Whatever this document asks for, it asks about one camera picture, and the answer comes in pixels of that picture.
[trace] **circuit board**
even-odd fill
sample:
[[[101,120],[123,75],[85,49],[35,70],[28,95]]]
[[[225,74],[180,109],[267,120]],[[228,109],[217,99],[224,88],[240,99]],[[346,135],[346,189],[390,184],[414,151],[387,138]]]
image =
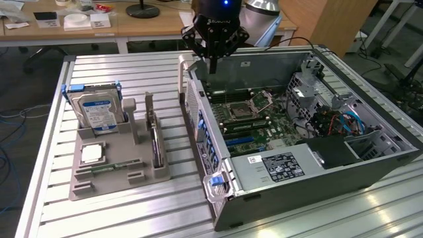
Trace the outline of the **circuit board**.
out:
[[[252,95],[248,100],[211,105],[232,157],[292,146],[301,139],[280,102],[263,90]]]

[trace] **hard drive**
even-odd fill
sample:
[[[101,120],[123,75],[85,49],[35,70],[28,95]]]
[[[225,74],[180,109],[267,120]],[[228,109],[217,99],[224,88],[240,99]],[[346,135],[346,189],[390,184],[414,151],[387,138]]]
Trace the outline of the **hard drive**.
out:
[[[103,85],[63,85],[61,93],[71,104],[81,128],[92,128],[96,135],[116,132],[125,122],[121,109],[120,83]]]

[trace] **power supply label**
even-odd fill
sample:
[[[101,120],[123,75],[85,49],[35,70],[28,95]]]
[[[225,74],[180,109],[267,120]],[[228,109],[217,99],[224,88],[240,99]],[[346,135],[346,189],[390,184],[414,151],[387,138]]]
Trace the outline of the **power supply label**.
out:
[[[305,175],[291,152],[261,158],[275,182]]]

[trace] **hard drive label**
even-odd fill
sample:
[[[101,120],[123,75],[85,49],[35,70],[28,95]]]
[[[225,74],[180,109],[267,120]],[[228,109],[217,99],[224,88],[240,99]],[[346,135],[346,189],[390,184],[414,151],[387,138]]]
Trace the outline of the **hard drive label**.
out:
[[[116,127],[115,114],[109,111],[111,101],[83,103],[87,119],[95,130],[109,130]]]
[[[291,152],[264,157],[261,160],[275,182],[304,175],[304,171]]]

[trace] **paper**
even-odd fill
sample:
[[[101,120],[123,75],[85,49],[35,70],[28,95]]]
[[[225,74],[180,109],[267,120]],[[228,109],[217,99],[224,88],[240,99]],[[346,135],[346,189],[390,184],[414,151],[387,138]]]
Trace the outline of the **paper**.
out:
[[[189,26],[192,24],[192,14],[191,12],[179,12],[180,19],[183,21],[184,26]]]
[[[24,7],[24,3],[23,2],[19,2],[19,1],[7,1],[9,2],[11,4],[13,4],[19,10],[21,10],[21,8]]]
[[[5,25],[5,27],[8,29],[15,29],[15,28],[20,28],[20,27],[24,27],[24,26],[29,26],[29,24],[27,22],[17,23],[17,24],[4,24],[4,25]]]

